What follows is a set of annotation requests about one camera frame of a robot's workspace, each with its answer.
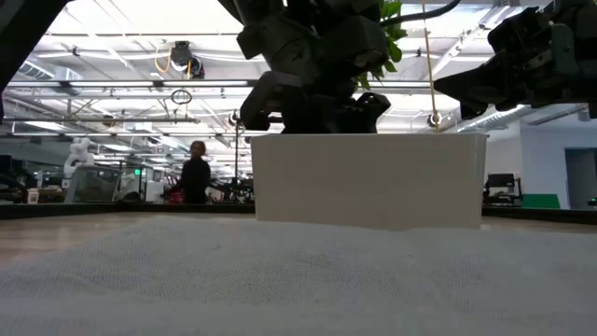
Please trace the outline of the green potted plant black pot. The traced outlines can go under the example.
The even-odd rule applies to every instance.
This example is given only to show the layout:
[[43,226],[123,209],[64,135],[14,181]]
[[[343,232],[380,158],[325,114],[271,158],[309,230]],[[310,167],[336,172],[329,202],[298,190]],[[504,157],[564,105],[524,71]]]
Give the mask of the green potted plant black pot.
[[[398,0],[379,0],[381,4],[381,18],[380,21],[385,21],[397,17],[401,13],[402,4]],[[392,24],[382,28],[385,38],[386,47],[388,48],[388,60],[379,67],[361,74],[356,80],[360,89],[369,90],[371,79],[381,81],[387,74],[396,72],[396,64],[402,60],[402,50],[397,45],[397,41],[406,37],[407,32],[401,28],[400,23]]]

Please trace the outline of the grey door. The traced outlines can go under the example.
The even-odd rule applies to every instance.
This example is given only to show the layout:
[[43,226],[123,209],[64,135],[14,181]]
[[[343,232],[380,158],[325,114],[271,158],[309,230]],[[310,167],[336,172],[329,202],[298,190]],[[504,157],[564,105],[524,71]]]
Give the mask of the grey door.
[[566,149],[564,154],[570,208],[597,210],[597,149]]

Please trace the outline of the white plastic storage bin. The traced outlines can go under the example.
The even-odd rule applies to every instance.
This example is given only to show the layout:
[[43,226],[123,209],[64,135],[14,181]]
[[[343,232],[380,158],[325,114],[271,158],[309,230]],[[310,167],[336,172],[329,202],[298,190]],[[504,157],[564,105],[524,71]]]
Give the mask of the white plastic storage bin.
[[481,222],[483,134],[273,134],[251,149],[259,220],[389,231]]

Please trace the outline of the black rolling cart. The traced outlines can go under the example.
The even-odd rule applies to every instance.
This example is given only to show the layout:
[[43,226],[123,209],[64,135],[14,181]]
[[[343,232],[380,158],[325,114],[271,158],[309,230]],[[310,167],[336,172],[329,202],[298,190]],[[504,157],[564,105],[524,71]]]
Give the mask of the black rolling cart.
[[483,190],[484,206],[521,207],[521,179],[514,174],[488,174]]

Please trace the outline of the grey mesh office chair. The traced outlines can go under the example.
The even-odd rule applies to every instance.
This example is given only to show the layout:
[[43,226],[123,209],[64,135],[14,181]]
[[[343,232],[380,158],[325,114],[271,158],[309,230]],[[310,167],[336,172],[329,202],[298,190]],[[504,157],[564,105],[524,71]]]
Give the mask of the grey mesh office chair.
[[95,165],[78,166],[66,191],[65,203],[112,203],[116,200],[122,172]]

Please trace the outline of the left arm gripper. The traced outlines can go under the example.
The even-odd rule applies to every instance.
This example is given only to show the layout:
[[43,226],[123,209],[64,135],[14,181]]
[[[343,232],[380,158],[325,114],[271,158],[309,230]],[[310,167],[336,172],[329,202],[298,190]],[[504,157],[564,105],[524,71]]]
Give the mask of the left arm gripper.
[[305,26],[284,11],[244,27],[243,55],[269,66],[240,108],[249,131],[267,131],[281,116],[285,133],[376,133],[391,103],[385,95],[354,96],[357,78],[388,59],[380,25],[364,16]]

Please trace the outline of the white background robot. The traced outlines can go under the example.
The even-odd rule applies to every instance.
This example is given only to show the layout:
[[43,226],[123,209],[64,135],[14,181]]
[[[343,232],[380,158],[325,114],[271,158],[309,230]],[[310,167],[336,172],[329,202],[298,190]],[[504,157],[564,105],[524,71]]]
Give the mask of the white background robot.
[[81,165],[93,165],[94,158],[88,152],[91,140],[87,137],[76,137],[70,145],[70,153],[63,165],[63,173],[66,178],[71,178],[76,168]]

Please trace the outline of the green board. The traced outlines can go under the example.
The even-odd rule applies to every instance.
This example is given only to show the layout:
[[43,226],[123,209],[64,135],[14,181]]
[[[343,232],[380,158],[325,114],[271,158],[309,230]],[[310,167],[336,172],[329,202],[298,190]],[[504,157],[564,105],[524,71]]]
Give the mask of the green board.
[[522,196],[522,207],[533,209],[560,209],[560,201],[557,194],[524,194]]

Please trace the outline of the person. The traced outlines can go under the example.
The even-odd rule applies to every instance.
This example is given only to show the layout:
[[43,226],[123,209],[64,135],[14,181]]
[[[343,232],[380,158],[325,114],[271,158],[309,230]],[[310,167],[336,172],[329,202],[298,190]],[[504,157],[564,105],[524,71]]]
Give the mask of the person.
[[206,189],[210,184],[211,168],[203,159],[205,152],[206,146],[202,141],[196,140],[191,144],[190,158],[183,165],[179,183],[184,203],[207,203]]

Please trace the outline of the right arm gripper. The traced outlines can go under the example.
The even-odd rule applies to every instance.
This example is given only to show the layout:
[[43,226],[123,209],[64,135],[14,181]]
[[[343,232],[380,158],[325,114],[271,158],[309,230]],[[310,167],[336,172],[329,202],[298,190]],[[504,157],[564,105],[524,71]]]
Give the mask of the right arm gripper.
[[503,20],[488,34],[494,55],[477,68],[441,77],[434,89],[461,101],[474,119],[492,105],[584,103],[597,119],[597,3],[553,0]]

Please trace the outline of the black aluminium table frame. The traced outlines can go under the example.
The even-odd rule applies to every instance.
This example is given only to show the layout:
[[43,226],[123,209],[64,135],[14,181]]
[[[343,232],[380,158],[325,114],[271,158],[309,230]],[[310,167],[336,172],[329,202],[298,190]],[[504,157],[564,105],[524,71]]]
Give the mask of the black aluminium table frame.
[[[0,204],[0,220],[32,217],[83,216],[117,212],[200,213],[254,215],[252,204],[152,204],[152,203],[41,203]],[[520,207],[482,207],[485,217],[561,222],[597,226],[596,210],[562,210]]]

